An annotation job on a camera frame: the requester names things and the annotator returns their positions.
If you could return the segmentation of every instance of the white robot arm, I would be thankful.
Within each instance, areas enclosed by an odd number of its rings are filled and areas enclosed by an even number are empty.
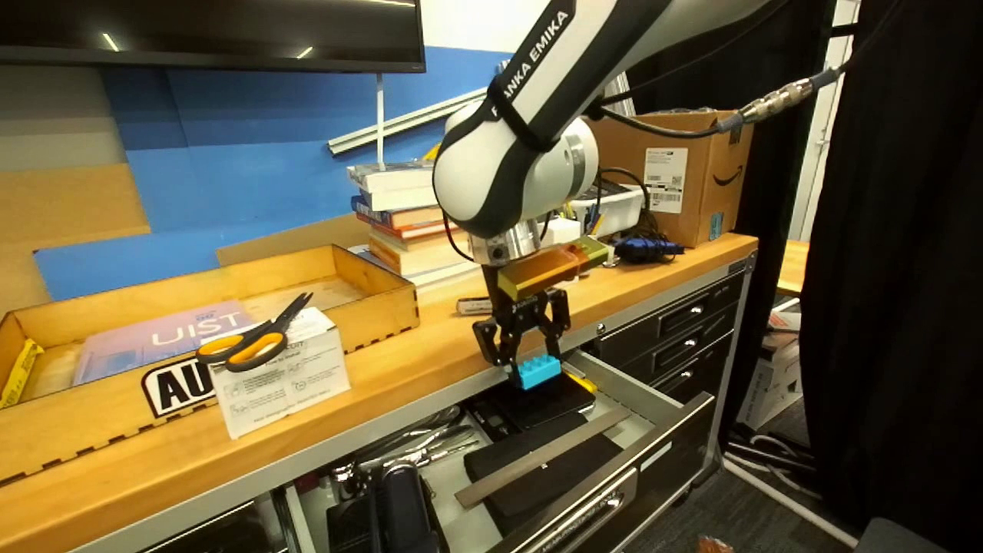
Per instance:
[[[739,22],[768,0],[551,0],[510,63],[442,138],[434,189],[474,237],[502,237],[595,177],[578,116],[635,61]]]

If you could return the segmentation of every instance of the cardboard box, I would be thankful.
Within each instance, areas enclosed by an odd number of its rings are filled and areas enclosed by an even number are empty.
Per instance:
[[[251,320],[270,320],[297,291],[313,291],[310,304],[338,324],[344,353],[373,347],[422,321],[413,282],[341,246],[7,314],[0,321],[0,384],[7,384],[18,360],[31,360],[31,382],[22,404],[0,409],[7,423],[18,427],[18,437],[0,432],[0,448],[13,450],[0,455],[0,484],[211,404],[196,401],[211,387],[193,360],[185,360],[168,382],[181,387],[177,395],[186,395],[186,404],[181,401],[181,409],[166,415],[154,412],[140,384],[143,376],[181,360],[71,387],[89,335],[215,302],[243,302]]]
[[[657,110],[635,121],[666,130],[709,130],[729,110]],[[602,166],[635,171],[647,184],[661,230],[701,246],[734,230],[751,130],[709,138],[661,138],[613,121],[590,124]]]

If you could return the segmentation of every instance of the stack of books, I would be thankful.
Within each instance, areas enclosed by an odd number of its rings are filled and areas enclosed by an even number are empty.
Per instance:
[[[466,234],[446,226],[434,196],[431,166],[350,166],[350,181],[360,188],[350,209],[367,226],[367,251],[377,264],[405,275],[414,284],[442,282],[476,270],[463,251]]]

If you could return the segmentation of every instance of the floor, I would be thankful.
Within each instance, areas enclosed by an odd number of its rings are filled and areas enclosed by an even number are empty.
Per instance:
[[[682,503],[670,508],[630,553],[697,553],[720,536],[734,553],[847,553],[852,548],[762,494],[732,469],[716,469]]]

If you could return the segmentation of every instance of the blue object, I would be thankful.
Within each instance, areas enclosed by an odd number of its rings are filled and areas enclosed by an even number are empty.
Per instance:
[[[563,371],[560,360],[551,353],[539,353],[517,365],[517,382],[523,391],[530,391],[551,377],[560,377],[560,371]]]

